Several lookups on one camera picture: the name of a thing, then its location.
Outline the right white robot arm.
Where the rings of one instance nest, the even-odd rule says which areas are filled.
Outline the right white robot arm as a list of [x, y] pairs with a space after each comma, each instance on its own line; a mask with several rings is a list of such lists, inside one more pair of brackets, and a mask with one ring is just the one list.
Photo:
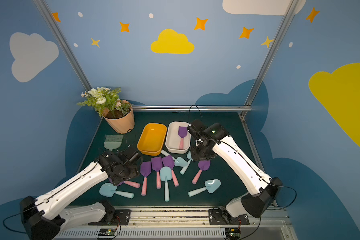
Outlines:
[[209, 127], [195, 120], [187, 127], [196, 144], [191, 146], [194, 161], [209, 161], [220, 156], [237, 174], [247, 189], [244, 195], [232, 199], [225, 210], [233, 218], [249, 214], [260, 218], [283, 187], [282, 181], [271, 178], [240, 149], [232, 135], [219, 123]]

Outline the white plastic storage box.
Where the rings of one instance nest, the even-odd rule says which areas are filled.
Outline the white plastic storage box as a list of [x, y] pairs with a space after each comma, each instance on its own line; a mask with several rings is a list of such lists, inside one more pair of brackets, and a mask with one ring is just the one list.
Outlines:
[[[189, 123], [187, 122], [171, 122], [168, 126], [167, 137], [165, 141], [165, 146], [170, 153], [173, 154], [186, 154], [191, 145], [191, 135], [189, 134], [187, 127]], [[185, 132], [187, 135], [183, 138], [184, 144], [183, 148], [180, 148], [181, 136], [178, 134], [179, 127], [185, 127]]]

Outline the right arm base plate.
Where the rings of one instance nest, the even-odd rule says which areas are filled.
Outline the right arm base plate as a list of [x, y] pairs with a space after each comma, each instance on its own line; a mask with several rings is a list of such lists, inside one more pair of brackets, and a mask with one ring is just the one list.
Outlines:
[[208, 210], [210, 225], [249, 225], [249, 217], [247, 214], [232, 217], [227, 211], [214, 207]]

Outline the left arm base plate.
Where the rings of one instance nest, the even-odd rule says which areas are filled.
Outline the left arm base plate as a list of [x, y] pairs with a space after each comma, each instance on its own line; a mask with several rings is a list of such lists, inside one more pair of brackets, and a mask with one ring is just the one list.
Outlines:
[[131, 210], [107, 211], [105, 216], [98, 222], [88, 223], [89, 226], [126, 226], [129, 223]]

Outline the yellow plastic storage box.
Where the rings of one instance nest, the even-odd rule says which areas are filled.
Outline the yellow plastic storage box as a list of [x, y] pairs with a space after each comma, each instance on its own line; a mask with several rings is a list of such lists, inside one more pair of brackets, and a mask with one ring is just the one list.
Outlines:
[[137, 149], [144, 155], [160, 155], [165, 142], [166, 133], [166, 125], [157, 123], [147, 124], [139, 138]]

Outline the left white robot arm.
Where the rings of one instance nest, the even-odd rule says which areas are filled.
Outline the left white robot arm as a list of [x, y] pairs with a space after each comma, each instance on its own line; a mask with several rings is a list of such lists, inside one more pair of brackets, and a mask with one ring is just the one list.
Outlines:
[[120, 225], [120, 217], [109, 201], [79, 208], [68, 206], [100, 182], [111, 180], [115, 187], [140, 175], [142, 154], [134, 147], [121, 152], [103, 151], [77, 175], [36, 198], [20, 202], [23, 227], [31, 240], [52, 240], [60, 232], [81, 225]]

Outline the purple pointed shovel pink handle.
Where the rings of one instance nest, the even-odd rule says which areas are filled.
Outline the purple pointed shovel pink handle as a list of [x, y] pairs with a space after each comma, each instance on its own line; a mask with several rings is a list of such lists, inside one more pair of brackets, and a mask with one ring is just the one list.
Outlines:
[[117, 184], [117, 186], [120, 186], [122, 184], [129, 185], [136, 189], [140, 188], [140, 183], [136, 183], [136, 182], [132, 182], [132, 181], [122, 181], [119, 184]]

